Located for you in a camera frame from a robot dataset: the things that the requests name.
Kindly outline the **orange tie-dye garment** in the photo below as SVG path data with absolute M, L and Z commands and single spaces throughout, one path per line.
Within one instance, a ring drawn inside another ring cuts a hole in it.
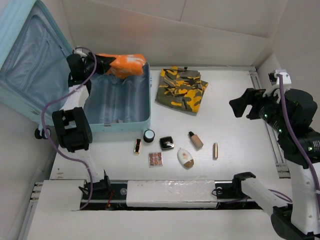
M 113 74 L 119 79 L 125 79 L 130 76 L 141 76 L 144 73 L 143 67 L 147 63 L 142 54 L 107 54 L 100 53 L 99 57 L 114 58 L 109 64 L 110 68 L 104 70 L 105 75 Z

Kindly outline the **beige foundation bottle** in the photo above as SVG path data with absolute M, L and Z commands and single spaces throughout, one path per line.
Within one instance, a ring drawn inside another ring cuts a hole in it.
M 198 135 L 194 134 L 192 131 L 189 131 L 188 135 L 192 144 L 195 146 L 197 150 L 200 150 L 204 146 L 203 142 L 198 137 Z

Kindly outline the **camouflage yellow green garment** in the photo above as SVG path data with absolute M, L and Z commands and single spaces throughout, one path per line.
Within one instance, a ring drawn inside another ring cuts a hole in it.
M 160 72 L 155 100 L 165 107 L 197 114 L 208 85 L 197 70 L 177 66 L 164 68 Z

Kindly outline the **black square compact case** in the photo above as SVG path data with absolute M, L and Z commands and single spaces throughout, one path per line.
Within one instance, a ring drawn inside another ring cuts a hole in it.
M 163 151 L 171 150 L 175 147 L 173 138 L 171 136 L 160 138 L 159 143 Z

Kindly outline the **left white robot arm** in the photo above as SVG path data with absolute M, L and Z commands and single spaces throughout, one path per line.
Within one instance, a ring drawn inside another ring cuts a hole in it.
M 84 163 L 89 173 L 89 182 L 79 189 L 86 199 L 106 199 L 113 191 L 105 170 L 94 159 L 90 144 L 93 134 L 84 106 L 90 96 L 94 74 L 103 75 L 115 60 L 113 56 L 84 53 L 74 50 L 67 58 L 69 96 L 60 110 L 52 113 L 54 128 L 61 148 L 70 153 L 70 158 Z

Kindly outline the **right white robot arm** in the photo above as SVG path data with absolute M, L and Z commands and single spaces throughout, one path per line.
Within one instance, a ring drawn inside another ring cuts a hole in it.
M 277 235 L 285 240 L 314 240 L 320 237 L 320 134 L 310 127 L 318 108 L 313 97 L 290 89 L 283 96 L 264 96 L 264 89 L 248 88 L 230 100 L 235 117 L 261 119 L 277 132 L 277 143 L 290 173 L 292 203 L 264 187 L 251 172 L 234 175 L 231 191 L 254 200 L 270 217 Z

